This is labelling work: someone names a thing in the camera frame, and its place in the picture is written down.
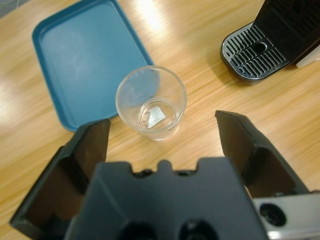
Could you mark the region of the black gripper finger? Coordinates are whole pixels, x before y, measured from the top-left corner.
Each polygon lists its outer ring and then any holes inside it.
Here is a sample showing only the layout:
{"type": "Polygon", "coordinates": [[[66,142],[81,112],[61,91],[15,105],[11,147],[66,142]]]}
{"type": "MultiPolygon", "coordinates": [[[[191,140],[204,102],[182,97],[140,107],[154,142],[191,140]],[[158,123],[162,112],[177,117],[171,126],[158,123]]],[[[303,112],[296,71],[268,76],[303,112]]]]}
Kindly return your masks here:
{"type": "Polygon", "coordinates": [[[253,198],[310,193],[280,152],[245,116],[217,110],[221,147],[253,198]]]}
{"type": "Polygon", "coordinates": [[[29,238],[63,238],[78,214],[96,165],[106,160],[111,122],[80,126],[35,181],[9,224],[29,238]]]}

